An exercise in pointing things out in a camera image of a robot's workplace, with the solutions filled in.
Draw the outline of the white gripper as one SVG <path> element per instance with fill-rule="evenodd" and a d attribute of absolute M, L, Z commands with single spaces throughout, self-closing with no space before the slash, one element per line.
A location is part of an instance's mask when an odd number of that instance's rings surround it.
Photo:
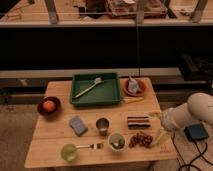
<path fill-rule="evenodd" d="M 165 129 L 159 129 L 156 135 L 153 138 L 151 146 L 156 146 L 163 143 L 168 138 L 167 131 L 175 131 L 176 125 L 173 122 L 173 119 L 167 112 L 149 112 L 150 117 L 160 118 L 162 127 Z"/>

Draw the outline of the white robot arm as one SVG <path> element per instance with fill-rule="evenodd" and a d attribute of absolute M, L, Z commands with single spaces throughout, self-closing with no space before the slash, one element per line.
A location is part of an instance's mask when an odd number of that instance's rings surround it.
<path fill-rule="evenodd" d="M 213 96 L 206 93 L 190 95 L 186 103 L 170 107 L 150 116 L 160 121 L 161 127 L 155 134 L 151 146 L 165 142 L 172 133 L 188 126 L 206 122 L 213 127 Z"/>

